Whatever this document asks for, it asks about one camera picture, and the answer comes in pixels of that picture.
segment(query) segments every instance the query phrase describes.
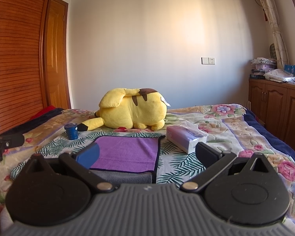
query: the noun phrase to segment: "pikachu plush toy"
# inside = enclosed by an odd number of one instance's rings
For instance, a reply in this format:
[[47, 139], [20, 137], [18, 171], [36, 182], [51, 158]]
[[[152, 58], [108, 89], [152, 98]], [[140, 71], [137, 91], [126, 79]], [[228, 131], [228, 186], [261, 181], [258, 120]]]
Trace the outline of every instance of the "pikachu plush toy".
[[95, 113], [98, 118], [84, 121], [78, 131], [91, 131], [100, 126], [109, 128], [146, 129], [164, 127], [164, 118], [170, 106], [163, 96], [153, 89], [122, 89], [108, 91]]

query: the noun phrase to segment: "floral bedspread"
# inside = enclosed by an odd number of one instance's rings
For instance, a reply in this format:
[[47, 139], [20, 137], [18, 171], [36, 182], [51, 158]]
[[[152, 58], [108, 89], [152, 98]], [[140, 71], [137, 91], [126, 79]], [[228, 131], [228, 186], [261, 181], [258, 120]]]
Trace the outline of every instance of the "floral bedspread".
[[[89, 111], [66, 110], [64, 114], [52, 118], [27, 133], [25, 146], [20, 149], [8, 150], [5, 153], [4, 161], [0, 163], [0, 211], [3, 207], [5, 192], [12, 182], [9, 174], [13, 167], [20, 163], [11, 174], [12, 177], [15, 177], [22, 168], [22, 162], [27, 160], [34, 152], [40, 151], [46, 157], [50, 157], [57, 156], [66, 150], [78, 151], [83, 145], [87, 145], [87, 141], [83, 143], [76, 141], [75, 144], [72, 144], [70, 141], [57, 141], [57, 139], [65, 138], [63, 133], [64, 124], [71, 121], [79, 123], [86, 118], [92, 117], [92, 115], [93, 113]], [[289, 191], [291, 203], [283, 223], [291, 231], [295, 232], [295, 162], [291, 157], [274, 149], [265, 137], [260, 135], [255, 128], [249, 126], [244, 120], [244, 115], [244, 108], [236, 104], [173, 109], [169, 110], [166, 115], [164, 128], [154, 133], [165, 134], [167, 126], [180, 124], [182, 120], [188, 120], [209, 134], [207, 144], [213, 148], [221, 151], [232, 151], [239, 157], [251, 157], [254, 152], [263, 153], [278, 172]], [[96, 131], [83, 133], [81, 138], [86, 138], [89, 141], [102, 134], [132, 134], [135, 136], [153, 133], [149, 129], [113, 130], [101, 127]], [[162, 139], [157, 183], [175, 183], [179, 185], [204, 169], [203, 165], [196, 159], [195, 154], [185, 154], [166, 138]]]

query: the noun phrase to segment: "metal rivet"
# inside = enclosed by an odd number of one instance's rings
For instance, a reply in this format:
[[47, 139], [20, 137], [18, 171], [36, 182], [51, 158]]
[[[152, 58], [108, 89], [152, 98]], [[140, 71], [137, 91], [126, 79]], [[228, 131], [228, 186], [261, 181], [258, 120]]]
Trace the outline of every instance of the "metal rivet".
[[186, 190], [196, 190], [198, 189], [198, 184], [195, 182], [185, 182], [183, 183], [183, 188]]
[[109, 182], [101, 182], [97, 184], [97, 189], [101, 191], [109, 191], [112, 189], [112, 184]]

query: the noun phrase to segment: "blue cup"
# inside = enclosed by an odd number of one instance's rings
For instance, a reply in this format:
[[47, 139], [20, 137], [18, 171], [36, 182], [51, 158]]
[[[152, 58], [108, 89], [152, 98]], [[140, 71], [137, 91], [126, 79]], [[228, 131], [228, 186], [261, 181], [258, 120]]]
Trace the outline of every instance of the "blue cup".
[[68, 139], [75, 140], [79, 137], [77, 123], [69, 123], [69, 124], [65, 125], [65, 130], [67, 132]]

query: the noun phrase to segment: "tag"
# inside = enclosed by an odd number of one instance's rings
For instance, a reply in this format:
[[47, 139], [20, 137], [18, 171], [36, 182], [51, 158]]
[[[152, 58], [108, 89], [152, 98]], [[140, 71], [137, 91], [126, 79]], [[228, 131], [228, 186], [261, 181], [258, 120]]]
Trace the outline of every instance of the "tag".
[[171, 106], [169, 103], [166, 102], [166, 100], [163, 96], [161, 96], [161, 101], [163, 101], [167, 106]]

